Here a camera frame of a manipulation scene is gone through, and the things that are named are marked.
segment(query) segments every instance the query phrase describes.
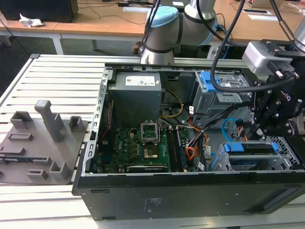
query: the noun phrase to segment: blue cable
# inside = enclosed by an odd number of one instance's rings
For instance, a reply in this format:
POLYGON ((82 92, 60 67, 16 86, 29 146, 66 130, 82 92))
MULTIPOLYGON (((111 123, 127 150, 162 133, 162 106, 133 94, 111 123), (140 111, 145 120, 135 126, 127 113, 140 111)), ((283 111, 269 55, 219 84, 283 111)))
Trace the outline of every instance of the blue cable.
POLYGON ((230 46, 228 46, 227 51, 225 52, 225 54, 224 54, 224 56, 223 56, 223 59, 226 57, 226 55, 227 55, 227 53, 228 53, 228 51, 229 51, 229 47, 230 47, 230 46))
MULTIPOLYGON (((220 29, 222 29, 222 30, 224 31, 225 34, 227 34, 227 30, 225 30, 224 27, 223 27, 222 25, 218 24, 218 27, 219 27, 220 29)), ((228 51, 229 51, 229 48, 230 48, 230 46, 228 45, 227 51, 225 52, 225 54, 224 54, 224 56, 223 56, 223 59, 227 56, 228 51)))
POLYGON ((225 139, 226 139, 228 142, 232 142, 232 139, 229 138, 229 136, 226 134, 225 128, 224 128, 226 122, 228 122, 228 121, 236 122, 236 119, 235 119, 235 118, 227 118, 227 119, 225 119, 224 122, 223 122, 223 124, 222 124, 222 126, 221 126, 221 132, 223 133, 225 139))

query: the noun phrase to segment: wooden desk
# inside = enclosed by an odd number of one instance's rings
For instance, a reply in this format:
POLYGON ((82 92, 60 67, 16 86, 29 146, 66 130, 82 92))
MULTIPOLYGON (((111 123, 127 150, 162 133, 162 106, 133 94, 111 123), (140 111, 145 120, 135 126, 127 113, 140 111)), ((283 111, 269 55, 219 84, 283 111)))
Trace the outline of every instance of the wooden desk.
MULTIPOLYGON (((236 10, 239 3, 232 0, 216 0, 215 12, 222 13, 225 17, 225 24, 227 29, 234 16, 236 15, 236 10)), ((244 9, 250 8, 248 5, 244 5, 244 9)), ((272 13, 272 15, 265 14, 265 16, 274 16, 274 11, 272 9, 265 9, 272 13)), ((287 22, 288 26, 295 32, 301 21, 303 20, 303 14, 299 13, 297 9, 293 8, 285 2, 280 8, 280 13, 283 19, 287 22)), ((233 40, 236 42, 249 42, 249 41, 260 41, 262 39, 270 40, 288 40, 283 30, 279 26, 278 21, 259 21, 252 20, 248 15, 254 15, 253 13, 245 13, 242 11, 234 29, 232 32, 233 40)), ((221 15, 217 15, 218 22, 223 24, 223 19, 221 15)))
MULTIPOLYGON (((90 39, 93 41, 93 49, 97 49, 96 40, 112 41, 140 41, 144 32, 146 13, 124 12, 123 7, 117 5, 92 4, 88 7, 87 0, 79 0, 79 13, 73 23, 44 22, 45 26, 37 28, 24 27, 19 21, 6 21, 4 23, 16 36, 48 37, 52 38, 57 54, 63 54, 61 47, 62 38, 90 39)), ((226 27, 231 24, 239 3, 233 0, 216 0, 215 11, 222 13, 225 17, 226 27)), ((280 8, 282 17, 286 20, 292 31, 295 31, 303 19, 298 10, 284 3, 280 8)), ((221 15, 217 16, 220 24, 223 24, 221 15)), ((0 25, 0 35, 10 36, 3 25, 0 25)), ((261 39, 287 40, 284 32, 277 21, 258 21, 249 18, 247 13, 242 12, 233 30, 233 40, 236 42, 259 41, 261 39)), ((219 40, 214 38, 214 43, 219 44, 219 40)))
MULTIPOLYGON (((5 24, 5 26, 8 27, 9 30, 12 30, 12 31, 54 32, 54 28, 58 24, 58 22, 44 21, 43 26, 29 28, 29 27, 24 26, 20 21, 6 20, 4 15, 1 12, 0 12, 0 18, 3 21, 3 23, 5 24)), ((0 30, 6 31, 5 26, 0 22, 0 30)))
POLYGON ((110 36, 143 36, 146 13, 124 12, 123 7, 112 4, 103 5, 103 7, 94 7, 96 5, 90 6, 92 7, 87 8, 87 4, 79 4, 78 15, 73 20, 73 23, 58 23, 54 28, 54 32, 110 36))

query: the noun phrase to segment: green circuit board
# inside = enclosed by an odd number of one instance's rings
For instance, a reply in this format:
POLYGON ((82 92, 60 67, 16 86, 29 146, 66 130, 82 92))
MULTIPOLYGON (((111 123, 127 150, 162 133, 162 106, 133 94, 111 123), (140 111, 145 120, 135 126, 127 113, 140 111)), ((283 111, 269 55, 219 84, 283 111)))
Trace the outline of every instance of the green circuit board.
MULTIPOLYGON (((145 129, 145 137, 154 137, 154 128, 145 129)), ((186 129, 181 129, 182 144, 189 140, 186 129)), ((120 166, 167 166, 171 171, 166 129, 160 128, 159 143, 142 144, 140 128, 117 128, 114 136, 111 160, 103 163, 100 153, 99 167, 102 173, 117 173, 120 166)))

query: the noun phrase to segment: desk leg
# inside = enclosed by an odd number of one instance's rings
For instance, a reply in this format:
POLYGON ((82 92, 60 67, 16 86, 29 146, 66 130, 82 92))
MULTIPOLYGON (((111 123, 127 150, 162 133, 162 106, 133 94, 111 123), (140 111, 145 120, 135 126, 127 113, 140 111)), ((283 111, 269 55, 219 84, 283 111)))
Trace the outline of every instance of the desk leg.
POLYGON ((92 40, 93 50, 98 51, 97 42, 96 40, 92 40))
POLYGON ((6 47, 11 46, 10 37, 9 36, 0 36, 0 42, 3 43, 6 47))
POLYGON ((53 39, 53 43, 54 43, 57 55, 63 55, 60 37, 56 36, 56 37, 53 37, 52 39, 53 39))

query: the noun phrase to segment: slotted metal surface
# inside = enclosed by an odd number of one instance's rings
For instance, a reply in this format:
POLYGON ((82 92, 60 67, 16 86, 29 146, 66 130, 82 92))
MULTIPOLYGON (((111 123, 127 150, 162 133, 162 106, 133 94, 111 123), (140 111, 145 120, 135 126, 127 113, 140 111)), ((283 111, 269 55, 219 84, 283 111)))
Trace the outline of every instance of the slotted metal surface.
MULTIPOLYGON (((38 59, 30 59, 0 98, 0 142, 11 128, 10 118, 15 111, 28 111, 32 117, 39 117, 33 109, 38 99, 49 99, 53 104, 52 111, 60 112, 62 118, 80 115, 84 120, 91 121, 105 62, 136 63, 138 60, 133 57, 64 55, 41 55, 38 59)), ((89 134, 86 134, 84 142, 88 139, 89 134)), ((0 184, 0 228, 305 228, 305 196, 271 215, 95 222, 82 199, 74 197, 71 189, 72 185, 0 184)))

